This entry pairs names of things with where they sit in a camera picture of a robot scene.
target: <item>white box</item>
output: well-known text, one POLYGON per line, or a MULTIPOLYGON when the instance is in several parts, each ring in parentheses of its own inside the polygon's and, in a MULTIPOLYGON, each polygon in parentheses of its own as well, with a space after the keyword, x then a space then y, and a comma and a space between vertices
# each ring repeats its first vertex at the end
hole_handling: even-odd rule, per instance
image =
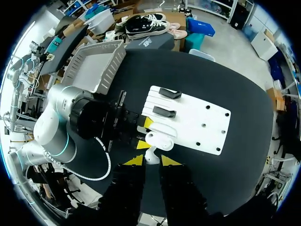
POLYGON ((251 45, 255 49, 259 58, 265 61, 269 60, 278 52, 275 44, 263 32, 258 32, 251 42, 251 45))

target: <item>white mounting plate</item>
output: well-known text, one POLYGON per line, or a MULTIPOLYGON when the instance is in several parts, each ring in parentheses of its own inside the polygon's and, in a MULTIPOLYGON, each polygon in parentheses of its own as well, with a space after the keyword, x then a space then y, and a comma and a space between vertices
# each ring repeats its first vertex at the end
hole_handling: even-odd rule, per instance
POLYGON ((173 137, 175 144, 220 155, 228 133, 231 112, 186 94, 173 100, 159 94, 159 90, 158 86, 150 88, 142 115, 174 128, 178 134, 176 138, 173 137), (153 113, 154 106, 176 111, 176 117, 167 118, 153 113))

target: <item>blue bin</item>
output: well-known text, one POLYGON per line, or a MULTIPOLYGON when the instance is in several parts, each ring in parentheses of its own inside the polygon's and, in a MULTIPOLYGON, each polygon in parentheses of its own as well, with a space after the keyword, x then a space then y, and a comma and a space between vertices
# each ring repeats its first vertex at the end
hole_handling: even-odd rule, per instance
POLYGON ((185 38, 185 52, 188 53, 192 48, 200 49, 205 35, 192 33, 185 38))
POLYGON ((207 24, 202 21, 189 19, 188 20, 189 31, 192 33, 200 33, 204 35, 208 35, 213 37, 215 34, 215 30, 211 26, 211 24, 207 24))

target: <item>gray tray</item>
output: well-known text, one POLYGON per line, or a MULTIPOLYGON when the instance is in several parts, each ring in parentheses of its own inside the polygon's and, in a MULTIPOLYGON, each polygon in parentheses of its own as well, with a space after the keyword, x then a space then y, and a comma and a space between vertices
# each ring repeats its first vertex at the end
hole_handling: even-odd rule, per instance
POLYGON ((125 55, 123 40, 84 46, 70 61, 62 84, 106 95, 125 55))

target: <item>white container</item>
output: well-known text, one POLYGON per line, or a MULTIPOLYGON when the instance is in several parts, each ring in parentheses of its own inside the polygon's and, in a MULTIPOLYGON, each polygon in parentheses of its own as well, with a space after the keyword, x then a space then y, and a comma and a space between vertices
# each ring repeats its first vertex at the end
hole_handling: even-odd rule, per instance
POLYGON ((251 45, 255 49, 259 58, 268 61, 275 53, 278 52, 275 44, 263 33, 258 32, 251 45))
POLYGON ((70 61, 61 83, 106 95, 125 55, 123 40, 81 47, 70 61))
POLYGON ((89 26, 88 29, 95 35, 105 33, 109 27, 115 22, 112 14, 107 15, 107 17, 103 18, 103 20, 98 21, 97 24, 93 26, 89 26))
POLYGON ((202 51, 199 51, 197 49, 194 49, 192 48, 191 50, 189 50, 189 54, 191 55, 195 55, 197 57, 201 57, 201 58, 204 58, 204 59, 207 59, 207 60, 211 60, 213 62, 215 62, 215 58, 207 53, 204 53, 202 51))
POLYGON ((106 9, 103 12, 100 12, 98 14, 96 14, 94 17, 92 17, 91 19, 87 20, 84 25, 89 25, 89 26, 94 26, 96 24, 99 24, 99 22, 101 22, 102 20, 104 20, 108 15, 112 15, 112 13, 110 12, 110 9, 106 9))

